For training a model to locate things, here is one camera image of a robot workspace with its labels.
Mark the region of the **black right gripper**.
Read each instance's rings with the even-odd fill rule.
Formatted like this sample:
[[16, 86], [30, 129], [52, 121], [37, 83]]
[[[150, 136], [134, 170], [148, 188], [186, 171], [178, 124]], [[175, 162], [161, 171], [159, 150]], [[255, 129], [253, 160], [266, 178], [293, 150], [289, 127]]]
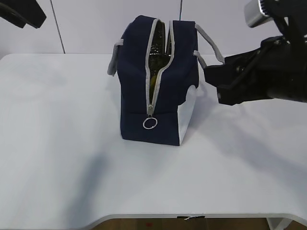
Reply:
[[257, 49], [228, 56], [222, 65], [207, 66], [204, 76], [217, 88], [220, 104], [270, 99], [307, 102], [307, 58], [297, 57], [283, 36], [269, 37]]

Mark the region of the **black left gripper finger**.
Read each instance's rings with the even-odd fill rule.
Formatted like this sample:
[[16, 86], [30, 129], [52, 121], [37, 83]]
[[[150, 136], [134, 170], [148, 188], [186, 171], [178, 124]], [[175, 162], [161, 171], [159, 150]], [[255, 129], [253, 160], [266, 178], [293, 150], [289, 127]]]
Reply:
[[40, 28], [47, 18], [36, 0], [1, 0], [0, 17], [19, 28]]

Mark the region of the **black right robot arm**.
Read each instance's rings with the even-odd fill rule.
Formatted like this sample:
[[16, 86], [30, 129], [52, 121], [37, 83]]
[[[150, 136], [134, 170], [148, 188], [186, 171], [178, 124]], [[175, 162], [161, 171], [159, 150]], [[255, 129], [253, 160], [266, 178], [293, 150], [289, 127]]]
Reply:
[[214, 41], [196, 26], [219, 61], [219, 65], [207, 66], [199, 58], [205, 81], [217, 90], [218, 102], [225, 105], [269, 99], [306, 102], [306, 1], [252, 0], [245, 6], [244, 15], [251, 28], [273, 21], [280, 35], [262, 40], [256, 50], [223, 57]]

